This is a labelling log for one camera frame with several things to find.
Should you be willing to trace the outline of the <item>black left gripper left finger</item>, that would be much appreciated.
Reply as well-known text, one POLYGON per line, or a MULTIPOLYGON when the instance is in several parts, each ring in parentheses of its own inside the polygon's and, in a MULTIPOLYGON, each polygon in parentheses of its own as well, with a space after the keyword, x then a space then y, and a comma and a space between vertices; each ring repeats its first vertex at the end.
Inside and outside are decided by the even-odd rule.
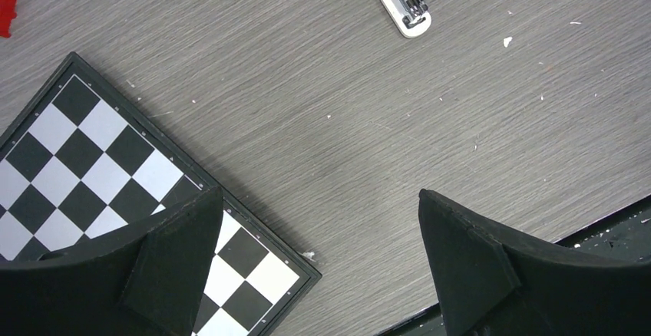
POLYGON ((3 335, 189 335, 223 221, 212 187, 34 261, 1 265, 3 335))

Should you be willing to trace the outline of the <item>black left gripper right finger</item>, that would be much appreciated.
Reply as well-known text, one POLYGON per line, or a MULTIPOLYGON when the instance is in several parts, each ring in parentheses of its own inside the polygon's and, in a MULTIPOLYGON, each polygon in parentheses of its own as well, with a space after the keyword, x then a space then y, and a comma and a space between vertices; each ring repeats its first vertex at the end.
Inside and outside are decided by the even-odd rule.
POLYGON ((648 335, 650 265, 569 249, 433 190, 418 219, 449 335, 648 335))

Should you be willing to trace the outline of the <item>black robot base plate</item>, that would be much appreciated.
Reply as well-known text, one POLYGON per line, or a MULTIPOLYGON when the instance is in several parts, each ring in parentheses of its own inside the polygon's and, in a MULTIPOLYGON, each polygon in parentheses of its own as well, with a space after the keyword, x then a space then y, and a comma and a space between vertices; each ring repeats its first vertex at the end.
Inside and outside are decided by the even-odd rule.
MULTIPOLYGON (((633 262, 650 261, 650 197, 647 196, 556 241, 580 252, 633 262)), ((379 336, 445 336, 439 304, 378 333, 379 336)))

